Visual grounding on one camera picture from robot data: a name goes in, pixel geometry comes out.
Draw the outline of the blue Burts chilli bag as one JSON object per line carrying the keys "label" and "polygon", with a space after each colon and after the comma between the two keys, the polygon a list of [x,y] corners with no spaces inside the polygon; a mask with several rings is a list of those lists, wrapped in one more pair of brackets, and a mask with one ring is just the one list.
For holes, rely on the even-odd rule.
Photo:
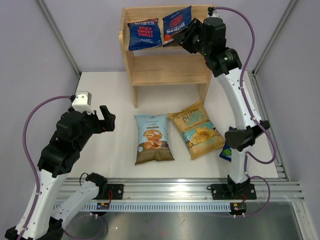
{"label": "blue Burts chilli bag", "polygon": [[153,18],[128,23],[130,34],[128,50],[137,51],[162,46],[158,21],[158,18]]}
{"label": "blue Burts chilli bag", "polygon": [[163,19],[163,46],[168,47],[174,43],[173,35],[181,32],[192,21],[192,6],[175,11]]}

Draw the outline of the blue green Burts vinegar bag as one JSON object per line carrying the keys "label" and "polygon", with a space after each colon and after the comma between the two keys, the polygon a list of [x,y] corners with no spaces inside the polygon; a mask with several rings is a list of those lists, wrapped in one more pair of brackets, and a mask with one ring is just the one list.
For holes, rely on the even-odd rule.
{"label": "blue green Burts vinegar bag", "polygon": [[219,154],[221,159],[231,162],[232,161],[232,148],[228,144],[227,140],[222,148],[222,151]]}

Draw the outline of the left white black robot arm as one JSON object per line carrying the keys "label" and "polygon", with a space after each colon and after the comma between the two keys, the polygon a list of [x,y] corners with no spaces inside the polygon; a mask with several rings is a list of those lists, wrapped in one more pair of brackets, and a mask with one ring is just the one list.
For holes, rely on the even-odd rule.
{"label": "left white black robot arm", "polygon": [[59,240],[67,225],[86,203],[111,195],[107,178],[93,172],[76,193],[57,210],[53,209],[63,183],[90,137],[115,129],[116,116],[105,105],[99,108],[102,120],[96,113],[81,113],[73,108],[61,116],[37,164],[40,180],[33,193],[35,199],[28,204],[20,223],[6,231],[6,239]]}

